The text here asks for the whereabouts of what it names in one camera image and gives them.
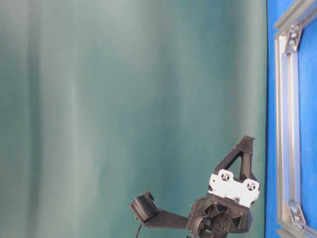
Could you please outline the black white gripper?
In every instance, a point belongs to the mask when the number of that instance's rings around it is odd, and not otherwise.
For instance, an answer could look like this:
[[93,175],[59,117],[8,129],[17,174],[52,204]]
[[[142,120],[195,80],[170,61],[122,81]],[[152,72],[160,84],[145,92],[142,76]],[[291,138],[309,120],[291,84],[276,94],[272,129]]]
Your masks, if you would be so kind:
[[[244,136],[215,167],[210,178],[211,191],[197,199],[192,207],[187,230],[195,238],[225,238],[229,233],[247,233],[252,223],[250,206],[260,193],[260,184],[252,173],[253,142]],[[240,180],[228,171],[241,157]]]

